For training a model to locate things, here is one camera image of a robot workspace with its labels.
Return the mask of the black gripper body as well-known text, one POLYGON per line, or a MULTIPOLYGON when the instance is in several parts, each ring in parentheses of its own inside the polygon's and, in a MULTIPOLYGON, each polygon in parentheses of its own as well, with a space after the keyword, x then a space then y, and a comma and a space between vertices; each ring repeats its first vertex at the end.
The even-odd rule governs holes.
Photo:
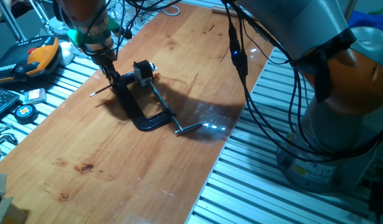
POLYGON ((113 62, 116 60, 114 48, 104 48, 90 50, 92 61, 100 67, 101 70, 114 70, 113 62))

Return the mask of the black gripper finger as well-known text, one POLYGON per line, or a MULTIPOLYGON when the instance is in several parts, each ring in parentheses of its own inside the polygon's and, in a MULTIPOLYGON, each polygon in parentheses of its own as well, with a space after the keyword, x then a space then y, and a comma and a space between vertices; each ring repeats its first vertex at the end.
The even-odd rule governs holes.
POLYGON ((108 76, 110 83, 118 83, 121 78, 121 75, 116 71, 116 68, 112 63, 108 66, 108 76))
POLYGON ((103 74, 105 75, 106 79, 108 80, 109 84, 112 84, 111 72, 110 72, 109 67, 101 66, 100 68, 101 68, 103 74))

